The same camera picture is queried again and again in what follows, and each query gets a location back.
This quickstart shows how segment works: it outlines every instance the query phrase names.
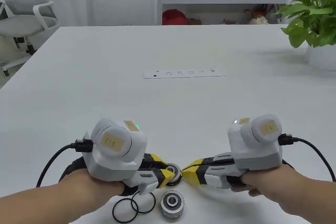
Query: white power strip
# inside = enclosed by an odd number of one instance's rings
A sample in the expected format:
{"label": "white power strip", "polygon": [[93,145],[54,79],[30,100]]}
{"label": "white power strip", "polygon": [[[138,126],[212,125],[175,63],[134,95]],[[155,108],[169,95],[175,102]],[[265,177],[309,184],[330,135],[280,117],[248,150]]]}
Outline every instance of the white power strip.
{"label": "white power strip", "polygon": [[143,73],[145,79],[164,79],[164,78],[191,78],[191,77],[220,77],[226,76],[225,73],[216,68],[197,69],[197,70],[149,70]]}

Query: silver bearing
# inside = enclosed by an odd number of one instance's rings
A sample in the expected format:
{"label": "silver bearing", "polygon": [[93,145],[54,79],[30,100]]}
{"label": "silver bearing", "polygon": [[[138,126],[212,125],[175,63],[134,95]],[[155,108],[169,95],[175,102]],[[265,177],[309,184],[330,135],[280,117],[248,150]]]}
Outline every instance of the silver bearing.
{"label": "silver bearing", "polygon": [[169,219],[177,219],[184,209],[184,199],[178,191],[167,191],[160,200],[160,208],[163,215]]}
{"label": "silver bearing", "polygon": [[174,173],[174,177],[169,181],[169,183],[167,183],[167,186],[178,185],[182,178],[181,169],[173,163],[168,163],[168,167],[166,169]]}

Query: hand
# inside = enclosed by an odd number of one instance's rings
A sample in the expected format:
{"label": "hand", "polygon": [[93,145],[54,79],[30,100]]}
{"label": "hand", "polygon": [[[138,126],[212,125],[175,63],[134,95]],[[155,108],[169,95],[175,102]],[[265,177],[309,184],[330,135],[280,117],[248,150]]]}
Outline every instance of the hand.
{"label": "hand", "polygon": [[247,186],[232,188],[233,191],[248,190],[252,197],[264,195],[292,215],[296,214],[297,205],[304,196],[309,180],[287,165],[272,170],[249,172],[242,179]]}
{"label": "hand", "polygon": [[83,216],[96,211],[105,205],[113,196],[122,194],[122,182],[103,182],[92,178],[87,169],[77,170],[67,175],[59,187],[71,197],[78,209],[78,215]]}

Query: red bag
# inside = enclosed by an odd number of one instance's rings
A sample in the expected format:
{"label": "red bag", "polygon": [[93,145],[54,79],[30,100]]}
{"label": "red bag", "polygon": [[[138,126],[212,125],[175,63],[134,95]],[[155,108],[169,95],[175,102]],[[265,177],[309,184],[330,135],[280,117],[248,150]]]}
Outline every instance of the red bag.
{"label": "red bag", "polygon": [[183,12],[179,10],[166,10],[162,14],[162,25],[172,26],[172,25],[188,25],[188,20]]}

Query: white table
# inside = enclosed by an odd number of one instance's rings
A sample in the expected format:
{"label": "white table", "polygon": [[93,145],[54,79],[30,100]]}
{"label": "white table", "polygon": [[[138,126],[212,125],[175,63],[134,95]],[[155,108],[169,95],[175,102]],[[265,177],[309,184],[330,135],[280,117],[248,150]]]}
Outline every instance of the white table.
{"label": "white table", "polygon": [[[34,187],[50,157],[102,117],[135,120],[147,132],[147,152],[183,167],[229,151],[233,119],[274,113],[286,133],[317,144],[336,167],[335,77],[313,71],[303,54],[278,25],[60,28],[0,91],[0,195]],[[228,76],[142,79],[144,70],[212,66]],[[43,184],[56,183],[78,156],[62,154]],[[330,179],[304,145],[285,147],[284,158]],[[262,197],[186,183],[176,189],[186,203],[180,223],[306,223]],[[114,223],[115,201],[77,223]],[[167,221],[157,206],[134,223]]]}

